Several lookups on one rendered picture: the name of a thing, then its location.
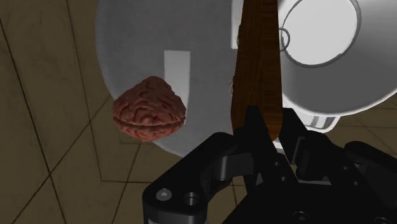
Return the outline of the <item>red brain-shaped object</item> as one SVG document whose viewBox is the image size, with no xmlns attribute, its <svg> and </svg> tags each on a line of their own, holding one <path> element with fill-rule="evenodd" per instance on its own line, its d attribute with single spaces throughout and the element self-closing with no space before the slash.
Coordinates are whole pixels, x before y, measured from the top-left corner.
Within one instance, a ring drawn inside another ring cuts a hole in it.
<svg viewBox="0 0 397 224">
<path fill-rule="evenodd" d="M 113 103 L 116 126 L 142 142 L 175 133 L 184 125 L 185 119 L 186 107 L 181 98 L 157 76 L 144 79 Z"/>
</svg>

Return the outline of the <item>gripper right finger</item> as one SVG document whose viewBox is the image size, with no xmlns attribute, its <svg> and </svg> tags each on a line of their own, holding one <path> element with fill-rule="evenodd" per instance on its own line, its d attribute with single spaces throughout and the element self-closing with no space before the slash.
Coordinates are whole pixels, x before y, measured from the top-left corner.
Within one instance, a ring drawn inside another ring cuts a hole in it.
<svg viewBox="0 0 397 224">
<path fill-rule="evenodd" d="M 361 141 L 337 146 L 325 134 L 307 130 L 291 108 L 283 110 L 279 141 L 300 179 L 328 178 L 341 203 L 397 214 L 397 158 Z"/>
</svg>

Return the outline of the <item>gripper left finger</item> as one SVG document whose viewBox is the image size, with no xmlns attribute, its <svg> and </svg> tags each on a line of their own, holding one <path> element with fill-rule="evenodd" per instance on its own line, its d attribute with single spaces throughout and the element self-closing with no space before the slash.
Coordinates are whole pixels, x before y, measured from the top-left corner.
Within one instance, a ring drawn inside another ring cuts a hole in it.
<svg viewBox="0 0 397 224">
<path fill-rule="evenodd" d="M 298 181 L 256 106 L 232 135 L 214 133 L 144 190 L 144 224 L 209 224 L 208 203 L 237 176 L 247 194 L 222 224 L 289 224 Z"/>
</svg>

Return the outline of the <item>brown wooden stick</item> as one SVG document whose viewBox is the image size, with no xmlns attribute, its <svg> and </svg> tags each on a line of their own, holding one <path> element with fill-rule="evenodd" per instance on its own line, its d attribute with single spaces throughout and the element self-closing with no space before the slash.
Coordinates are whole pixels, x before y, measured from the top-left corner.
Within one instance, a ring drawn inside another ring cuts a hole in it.
<svg viewBox="0 0 397 224">
<path fill-rule="evenodd" d="M 237 60 L 231 103 L 232 128 L 244 124 L 256 106 L 271 140 L 282 127 L 282 84 L 277 0 L 244 0 L 237 33 Z"/>
</svg>

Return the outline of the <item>round white table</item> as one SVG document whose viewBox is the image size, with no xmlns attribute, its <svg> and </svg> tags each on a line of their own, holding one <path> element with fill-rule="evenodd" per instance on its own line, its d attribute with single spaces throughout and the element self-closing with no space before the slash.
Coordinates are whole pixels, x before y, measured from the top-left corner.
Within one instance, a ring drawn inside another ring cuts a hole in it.
<svg viewBox="0 0 397 224">
<path fill-rule="evenodd" d="M 216 132 L 231 134 L 237 33 L 244 0 L 98 0 L 95 43 L 114 101 L 150 76 L 186 107 L 184 125 L 152 141 L 184 157 Z"/>
</svg>

